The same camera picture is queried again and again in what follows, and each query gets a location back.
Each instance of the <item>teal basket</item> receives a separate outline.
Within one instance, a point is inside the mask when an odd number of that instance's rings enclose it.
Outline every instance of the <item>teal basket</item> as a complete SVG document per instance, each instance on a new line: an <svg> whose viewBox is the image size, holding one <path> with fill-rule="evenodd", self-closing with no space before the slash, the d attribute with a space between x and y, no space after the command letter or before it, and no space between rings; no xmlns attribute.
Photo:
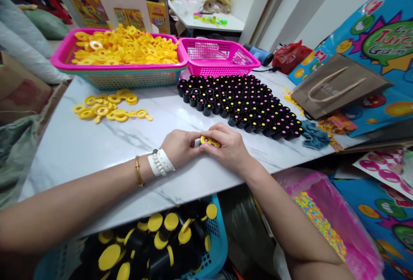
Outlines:
<svg viewBox="0 0 413 280"><path fill-rule="evenodd" d="M81 48L76 45L75 34L84 32L92 35L94 32L110 31L100 28L78 28L71 30L60 43L50 62L59 71L76 75L99 90L138 89L178 84L181 71L188 67L188 57L185 49L178 44L176 53L178 64L151 65L79 65L72 64L74 53ZM162 37L177 44L176 37L167 34L152 34L154 38Z"/></svg>
<svg viewBox="0 0 413 280"><path fill-rule="evenodd" d="M211 236L211 251L202 255L202 269L197 274L188 272L183 279L211 279L224 266L228 255L228 241L218 196L213 194L207 199L216 205L218 214L214 220L208 219L206 227ZM67 280L80 265L80 253L84 240L75 240L49 251L36 267L34 280Z"/></svg>

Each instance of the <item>hand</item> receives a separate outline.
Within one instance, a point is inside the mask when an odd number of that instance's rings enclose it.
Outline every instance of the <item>hand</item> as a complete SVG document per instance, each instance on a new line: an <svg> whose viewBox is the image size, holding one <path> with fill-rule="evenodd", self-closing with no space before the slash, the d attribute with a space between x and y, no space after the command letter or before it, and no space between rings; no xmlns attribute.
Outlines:
<svg viewBox="0 0 413 280"><path fill-rule="evenodd" d="M201 135L211 137L221 144L220 148L203 144L199 147L201 151L211 154L223 166L242 178L246 178L253 171L256 160L248 153L240 133L218 123Z"/></svg>
<svg viewBox="0 0 413 280"><path fill-rule="evenodd" d="M176 169L201 154L199 148L194 148L195 139L201 138L201 133L174 129L160 146Z"/></svg>

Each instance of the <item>white wristband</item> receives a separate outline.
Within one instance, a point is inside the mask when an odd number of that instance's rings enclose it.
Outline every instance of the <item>white wristband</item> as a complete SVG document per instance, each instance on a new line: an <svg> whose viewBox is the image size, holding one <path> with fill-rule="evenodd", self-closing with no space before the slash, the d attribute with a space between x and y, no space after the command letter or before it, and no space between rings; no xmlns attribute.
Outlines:
<svg viewBox="0 0 413 280"><path fill-rule="evenodd" d="M158 150L157 153L148 156L148 160L155 176L166 176L168 171L175 170L171 161L162 149Z"/></svg>

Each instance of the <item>white tabletop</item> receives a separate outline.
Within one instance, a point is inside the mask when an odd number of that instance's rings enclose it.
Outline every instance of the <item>white tabletop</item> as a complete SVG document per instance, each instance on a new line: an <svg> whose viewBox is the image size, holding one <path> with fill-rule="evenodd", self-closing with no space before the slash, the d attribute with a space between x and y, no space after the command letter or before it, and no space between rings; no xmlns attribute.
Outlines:
<svg viewBox="0 0 413 280"><path fill-rule="evenodd" d="M283 98L285 88L292 90L294 87L284 74L254 75L273 90L274 96L279 97L282 104L300 115L299 111ZM72 108L82 104L87 96L101 93L103 92L78 77L71 82L53 113L19 200L125 162L136 155L150 153L160 146L165 135L173 129L203 131L217 122L228 121L214 114L205 117L189 104L185 104L178 96L175 86L138 89L134 91L139 98L138 104L119 104L119 108L127 111L145 109L154 118L152 122L146 119L130 119L119 123L105 119L100 124L94 124L93 121L80 120L72 112ZM249 134L235 127L234 129L242 134L250 154L270 173L334 152L330 146L320 151L305 148L302 146L303 137L291 141L274 141L262 134ZM367 139L348 136L337 138L343 147L353 146ZM121 225L240 183L242 181L237 176L213 158L203 155L128 196L95 221L82 235Z"/></svg>
<svg viewBox="0 0 413 280"><path fill-rule="evenodd" d="M172 9L178 18L187 28L214 30L214 31L229 31L229 32L242 32L244 30L245 23L237 19L230 13L214 13L213 15L205 15L206 17L213 17L221 20L227 20L228 24L226 26L216 26L214 24L204 23L201 20L194 19L192 15L179 15L179 13L174 9L173 3L168 2L169 8Z"/></svg>

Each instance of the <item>paper bag handle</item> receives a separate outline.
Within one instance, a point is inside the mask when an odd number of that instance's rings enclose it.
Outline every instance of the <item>paper bag handle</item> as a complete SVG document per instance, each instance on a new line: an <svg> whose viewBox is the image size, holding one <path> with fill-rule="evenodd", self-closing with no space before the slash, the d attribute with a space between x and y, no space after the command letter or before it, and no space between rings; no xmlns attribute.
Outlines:
<svg viewBox="0 0 413 280"><path fill-rule="evenodd" d="M326 102L326 101L329 101L329 100L331 100L331 99L333 99L333 98L336 98L336 97L338 97L338 96L346 93L347 91L355 88L356 86L358 86L360 83L362 83L364 80L367 79L367 78L360 79L360 80L358 80L357 82L353 83L352 85L346 87L344 90L341 90L341 91L338 92L337 94L334 94L334 95L332 95L332 96L330 96L330 97L327 97L327 98L325 98L325 99L314 99L314 98L312 98L311 94L313 93L313 91L314 91L316 88L318 88L320 85L322 85L322 84L323 84L324 82L326 82L328 79L333 78L334 76L337 76L338 74L342 73L342 72L345 71L347 68L348 68L348 66L347 66L347 67L344 67L344 68L342 68L342 69L340 69L340 70L338 70L338 71L336 71L335 73L333 73L333 74L325 77L323 80L321 80L321 81L320 81L319 83L317 83L315 86L313 86L313 87L311 88L311 90L309 90L309 92L308 92L308 98L309 98L310 100L312 100L313 102Z"/></svg>

